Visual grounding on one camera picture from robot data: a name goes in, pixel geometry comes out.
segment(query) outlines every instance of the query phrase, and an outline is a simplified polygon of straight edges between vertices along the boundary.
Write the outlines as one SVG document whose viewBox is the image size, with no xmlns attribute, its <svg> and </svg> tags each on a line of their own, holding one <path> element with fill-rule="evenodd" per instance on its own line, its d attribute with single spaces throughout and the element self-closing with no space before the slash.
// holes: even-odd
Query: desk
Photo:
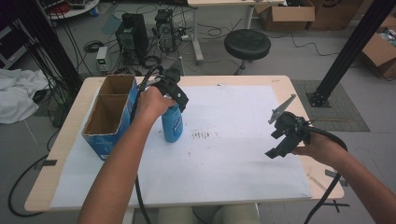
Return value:
<svg viewBox="0 0 396 224">
<path fill-rule="evenodd" d="M 69 115 L 60 130 L 60 133 L 51 149 L 48 160 L 56 160 L 55 166 L 45 166 L 42 168 L 35 185 L 25 203 L 25 208 L 28 211 L 49 211 L 50 204 L 57 189 L 60 179 L 61 171 L 64 167 L 64 162 L 67 155 L 72 148 L 78 130 L 90 107 L 95 91 L 102 85 L 103 77 L 87 78 L 74 102 Z M 285 76 L 212 76 L 212 77 L 183 77 L 179 83 L 180 86 L 208 86 L 218 85 L 265 85 L 271 86 L 276 95 L 277 101 L 281 104 L 290 98 L 291 93 L 295 90 L 288 77 Z M 307 118 L 304 108 L 298 98 L 294 100 L 289 109 L 299 116 Z M 312 190 L 312 199 L 319 199 L 324 190 L 329 186 L 332 178 L 324 174 L 325 169 L 329 167 L 314 161 L 311 158 L 299 157 L 304 171 L 307 176 L 308 184 Z M 344 191 L 340 185 L 337 185 L 329 198 L 342 198 Z"/>
<path fill-rule="evenodd" d="M 193 11 L 193 37 L 192 45 L 195 51 L 195 58 L 198 63 L 204 60 L 204 56 L 201 51 L 201 46 L 198 41 L 198 7 L 213 7 L 213 6 L 242 6 L 247 7 L 247 21 L 245 27 L 250 28 L 250 22 L 253 15 L 253 9 L 258 4 L 277 4 L 283 3 L 283 0 L 267 0 L 259 3 L 254 0 L 189 0 L 189 6 L 194 7 Z"/>
</svg>

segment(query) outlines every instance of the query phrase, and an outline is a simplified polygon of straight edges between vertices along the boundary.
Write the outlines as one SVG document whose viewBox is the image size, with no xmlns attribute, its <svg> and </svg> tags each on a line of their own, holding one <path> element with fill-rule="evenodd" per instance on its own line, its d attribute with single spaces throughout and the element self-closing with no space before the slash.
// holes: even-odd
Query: blue spray bottle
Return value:
<svg viewBox="0 0 396 224">
<path fill-rule="evenodd" d="M 178 104 L 169 107 L 162 116 L 166 142 L 174 143 L 183 132 L 183 119 Z"/>
</svg>

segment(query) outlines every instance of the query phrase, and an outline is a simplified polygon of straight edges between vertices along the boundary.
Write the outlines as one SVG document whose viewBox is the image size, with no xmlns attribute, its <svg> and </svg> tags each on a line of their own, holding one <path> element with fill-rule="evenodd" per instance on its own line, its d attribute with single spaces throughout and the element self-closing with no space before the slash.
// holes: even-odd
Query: cardboard box on floor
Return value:
<svg viewBox="0 0 396 224">
<path fill-rule="evenodd" d="M 308 21 L 315 20 L 315 8 L 309 0 L 303 0 L 302 5 L 303 7 L 257 5 L 255 12 L 266 31 L 304 30 Z"/>
<path fill-rule="evenodd" d="M 82 136 L 105 160 L 130 125 L 137 95 L 134 76 L 107 76 L 93 103 Z"/>
<path fill-rule="evenodd" d="M 315 21 L 307 30 L 344 30 L 358 12 L 363 0 L 311 0 L 315 6 Z"/>
<path fill-rule="evenodd" d="M 394 28 L 396 28 L 396 18 L 388 17 L 381 24 L 378 32 Z M 379 34 L 373 35 L 362 52 L 366 56 L 365 61 L 374 67 L 372 70 L 378 77 L 396 77 L 396 47 Z"/>
</svg>

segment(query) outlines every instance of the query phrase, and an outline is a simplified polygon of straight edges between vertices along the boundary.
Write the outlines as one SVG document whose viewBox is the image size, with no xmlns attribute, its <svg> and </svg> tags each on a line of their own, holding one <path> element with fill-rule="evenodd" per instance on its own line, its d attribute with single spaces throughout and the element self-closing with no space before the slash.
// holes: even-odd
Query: power supply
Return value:
<svg viewBox="0 0 396 224">
<path fill-rule="evenodd" d="M 176 37 L 173 24 L 172 9 L 158 9 L 155 17 L 157 33 L 161 36 L 159 40 L 160 50 L 167 54 L 176 50 Z"/>
<path fill-rule="evenodd" d="M 107 47 L 100 47 L 98 54 L 96 55 L 96 65 L 98 71 L 108 72 L 110 71 L 110 61 L 107 56 Z"/>
<path fill-rule="evenodd" d="M 149 47 L 149 38 L 143 15 L 122 14 L 122 23 L 116 31 L 116 37 L 120 46 L 122 63 L 124 65 L 141 64 Z"/>
</svg>

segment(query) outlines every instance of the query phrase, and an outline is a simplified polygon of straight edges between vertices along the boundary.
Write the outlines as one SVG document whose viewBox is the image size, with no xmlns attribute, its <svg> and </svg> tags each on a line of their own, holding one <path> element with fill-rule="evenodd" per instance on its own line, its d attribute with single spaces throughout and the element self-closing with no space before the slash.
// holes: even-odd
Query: stool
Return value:
<svg viewBox="0 0 396 224">
<path fill-rule="evenodd" d="M 232 31 L 224 39 L 224 47 L 235 58 L 242 60 L 234 73 L 241 75 L 245 69 L 245 60 L 259 60 L 267 56 L 271 48 L 270 39 L 263 33 L 242 29 Z"/>
</svg>

